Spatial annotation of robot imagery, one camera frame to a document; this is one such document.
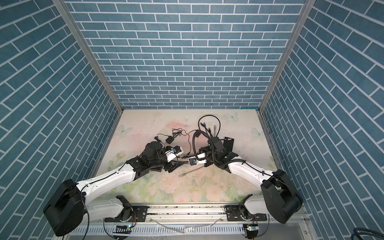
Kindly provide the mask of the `black ethernet cable gold plug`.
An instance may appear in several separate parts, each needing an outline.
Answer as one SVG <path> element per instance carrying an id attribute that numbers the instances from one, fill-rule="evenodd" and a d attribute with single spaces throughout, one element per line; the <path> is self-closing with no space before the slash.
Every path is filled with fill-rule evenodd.
<path id="1" fill-rule="evenodd" d="M 192 152 L 185 156 L 185 159 L 204 153 L 204 147 L 197 148 L 197 140 L 202 137 L 207 140 L 206 146 L 212 146 L 218 150 L 222 150 L 224 147 L 222 139 L 219 137 L 221 130 L 221 121 L 214 115 L 204 115 L 198 120 L 198 128 L 195 132 L 191 133 Z"/>

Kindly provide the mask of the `black network switch blue ports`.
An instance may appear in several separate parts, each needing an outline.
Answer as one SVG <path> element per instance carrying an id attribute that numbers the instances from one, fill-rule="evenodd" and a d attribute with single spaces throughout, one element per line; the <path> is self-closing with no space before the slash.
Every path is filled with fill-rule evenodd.
<path id="1" fill-rule="evenodd" d="M 161 172 L 163 170 L 163 166 L 152 166 L 151 171 Z"/>

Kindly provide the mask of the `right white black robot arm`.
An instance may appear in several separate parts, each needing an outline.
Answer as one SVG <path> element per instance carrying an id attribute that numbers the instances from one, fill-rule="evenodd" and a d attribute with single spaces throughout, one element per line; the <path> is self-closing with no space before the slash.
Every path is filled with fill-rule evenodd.
<path id="1" fill-rule="evenodd" d="M 247 180 L 259 187 L 260 197 L 251 195 L 239 204 L 248 215 L 269 214 L 285 224 L 303 205 L 303 198 L 283 170 L 270 171 L 257 167 L 232 151 L 233 139 L 208 140 L 204 159 L 216 167 Z"/>

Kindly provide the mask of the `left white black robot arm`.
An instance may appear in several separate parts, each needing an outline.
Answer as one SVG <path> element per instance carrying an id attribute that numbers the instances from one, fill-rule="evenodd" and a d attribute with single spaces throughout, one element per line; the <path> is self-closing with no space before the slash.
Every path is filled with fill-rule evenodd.
<path id="1" fill-rule="evenodd" d="M 140 155 L 105 174 L 79 182 L 72 179 L 62 182 L 48 200 L 43 214 L 55 235 L 65 236 L 80 225 L 84 217 L 91 218 L 89 204 L 94 199 L 143 177 L 151 169 L 170 170 L 173 167 L 172 161 L 183 153 L 180 146 L 164 147 L 158 142 L 148 143 Z"/>

